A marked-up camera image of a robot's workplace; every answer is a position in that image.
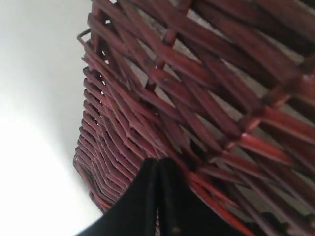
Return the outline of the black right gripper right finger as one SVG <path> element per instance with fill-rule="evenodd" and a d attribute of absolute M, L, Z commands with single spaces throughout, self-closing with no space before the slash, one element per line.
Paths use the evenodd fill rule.
<path fill-rule="evenodd" d="M 162 236 L 243 236 L 189 188 L 170 158 L 159 161 L 158 218 Z"/>

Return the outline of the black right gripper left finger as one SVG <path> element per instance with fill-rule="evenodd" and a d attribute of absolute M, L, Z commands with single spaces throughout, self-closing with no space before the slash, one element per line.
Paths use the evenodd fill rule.
<path fill-rule="evenodd" d="M 147 158 L 121 198 L 80 236 L 154 236 L 158 162 Z"/>

